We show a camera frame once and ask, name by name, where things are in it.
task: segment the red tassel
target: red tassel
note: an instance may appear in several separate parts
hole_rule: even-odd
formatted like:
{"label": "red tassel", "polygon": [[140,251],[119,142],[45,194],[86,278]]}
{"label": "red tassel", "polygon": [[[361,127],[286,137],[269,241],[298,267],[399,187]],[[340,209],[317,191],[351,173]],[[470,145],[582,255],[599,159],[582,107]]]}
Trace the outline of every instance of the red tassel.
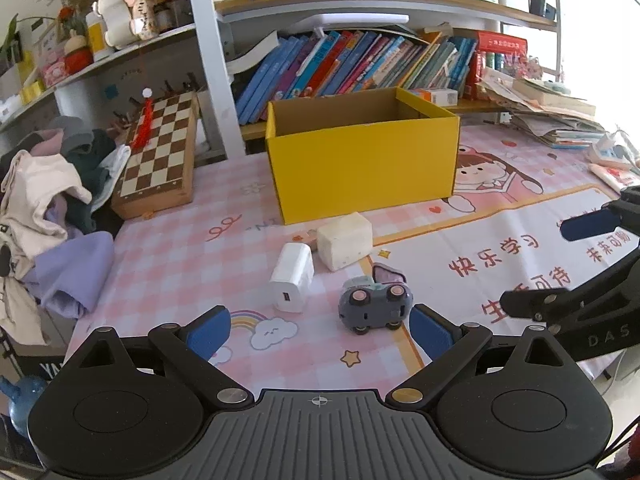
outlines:
{"label": "red tassel", "polygon": [[151,100],[151,97],[146,98],[143,113],[145,118],[138,128],[136,137],[131,142],[132,150],[141,150],[149,142],[149,137],[151,136],[151,121],[153,120],[154,114],[153,101]]}

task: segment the water bottle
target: water bottle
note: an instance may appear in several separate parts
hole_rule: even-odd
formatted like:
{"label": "water bottle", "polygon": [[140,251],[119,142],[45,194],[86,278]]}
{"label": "water bottle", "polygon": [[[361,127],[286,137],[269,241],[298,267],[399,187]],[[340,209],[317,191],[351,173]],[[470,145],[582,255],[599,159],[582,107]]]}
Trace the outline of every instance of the water bottle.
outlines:
{"label": "water bottle", "polygon": [[36,376],[26,376],[12,384],[6,377],[0,375],[0,392],[9,397],[9,416],[15,430],[28,438],[27,421],[31,407],[36,403],[40,394],[47,386],[44,379]]}

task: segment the chessboard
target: chessboard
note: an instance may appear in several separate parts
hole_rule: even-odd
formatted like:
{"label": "chessboard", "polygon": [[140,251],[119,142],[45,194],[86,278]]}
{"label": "chessboard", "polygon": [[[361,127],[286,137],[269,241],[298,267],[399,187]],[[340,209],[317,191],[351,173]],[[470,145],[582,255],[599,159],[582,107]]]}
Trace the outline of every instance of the chessboard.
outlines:
{"label": "chessboard", "polygon": [[[132,150],[113,192],[111,208],[118,215],[135,218],[191,202],[198,114],[195,92],[154,102],[149,141]],[[138,134],[143,118],[141,111],[127,144]]]}

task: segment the rainbow illustration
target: rainbow illustration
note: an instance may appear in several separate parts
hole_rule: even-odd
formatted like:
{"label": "rainbow illustration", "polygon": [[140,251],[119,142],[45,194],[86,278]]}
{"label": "rainbow illustration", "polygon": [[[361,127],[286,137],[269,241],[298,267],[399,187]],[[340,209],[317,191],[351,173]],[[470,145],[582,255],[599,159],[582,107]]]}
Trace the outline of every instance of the rainbow illustration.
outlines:
{"label": "rainbow illustration", "polygon": [[266,320],[266,316],[255,310],[236,310],[231,313],[231,328],[245,328],[254,333],[255,326]]}

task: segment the toy car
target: toy car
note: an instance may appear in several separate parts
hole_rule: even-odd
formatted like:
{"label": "toy car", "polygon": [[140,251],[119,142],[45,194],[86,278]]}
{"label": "toy car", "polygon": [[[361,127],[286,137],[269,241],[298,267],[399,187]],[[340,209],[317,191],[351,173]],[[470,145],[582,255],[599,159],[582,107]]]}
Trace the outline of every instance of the toy car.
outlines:
{"label": "toy car", "polygon": [[344,325],[356,334],[386,326],[397,330],[414,304],[414,295],[400,271],[374,264],[372,276],[344,282],[338,313]]}

